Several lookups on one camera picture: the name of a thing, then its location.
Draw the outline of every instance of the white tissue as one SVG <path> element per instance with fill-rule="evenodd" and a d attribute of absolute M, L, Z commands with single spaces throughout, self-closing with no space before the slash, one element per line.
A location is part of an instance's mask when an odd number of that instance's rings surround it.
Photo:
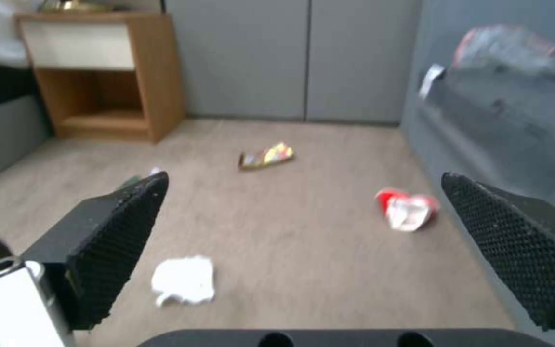
<path fill-rule="evenodd" d="M 183 259 L 168 259 L 157 266 L 151 287 L 159 296 L 156 306 L 167 299 L 181 303 L 200 304 L 213 299 L 213 263 L 197 255 Z"/>

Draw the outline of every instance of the nightstand drawer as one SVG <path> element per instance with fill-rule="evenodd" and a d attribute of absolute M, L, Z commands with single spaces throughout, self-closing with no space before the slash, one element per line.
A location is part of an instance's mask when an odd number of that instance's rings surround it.
<path fill-rule="evenodd" d="M 134 70 L 125 23 L 21 22 L 35 67 Z"/>

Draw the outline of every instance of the candy wrapper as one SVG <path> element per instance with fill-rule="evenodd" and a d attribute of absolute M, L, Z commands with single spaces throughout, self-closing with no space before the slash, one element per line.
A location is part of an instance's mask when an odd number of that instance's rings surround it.
<path fill-rule="evenodd" d="M 429 195 L 410 195 L 392 188 L 379 191 L 376 200 L 391 229 L 407 233 L 427 224 L 440 207 L 438 201 Z"/>
<path fill-rule="evenodd" d="M 241 153 L 238 166 L 241 170 L 255 170 L 280 164 L 293 158 L 295 158 L 295 151 L 293 151 L 292 147 L 280 142 L 256 154 Z"/>

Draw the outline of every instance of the beige carpet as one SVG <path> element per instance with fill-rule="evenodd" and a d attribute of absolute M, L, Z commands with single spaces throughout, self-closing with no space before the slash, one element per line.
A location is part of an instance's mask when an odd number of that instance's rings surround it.
<path fill-rule="evenodd" d="M 237 170 L 240 151 L 284 140 L 298 158 Z M 156 146 L 52 140 L 0 174 L 0 237 L 20 252 L 83 198 L 157 166 L 171 184 L 112 315 L 80 346 L 132 346 L 189 328 L 513 327 L 449 218 L 391 231 L 382 187 L 431 193 L 394 128 L 188 120 Z M 216 298 L 154 305 L 169 257 L 216 265 Z"/>

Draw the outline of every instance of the gray wall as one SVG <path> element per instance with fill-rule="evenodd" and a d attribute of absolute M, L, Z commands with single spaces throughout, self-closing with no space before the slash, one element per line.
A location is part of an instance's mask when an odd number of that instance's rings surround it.
<path fill-rule="evenodd" d="M 308 119 L 399 123 L 422 0 L 312 0 Z"/>
<path fill-rule="evenodd" d="M 302 119 L 307 0 L 166 0 L 191 114 Z"/>

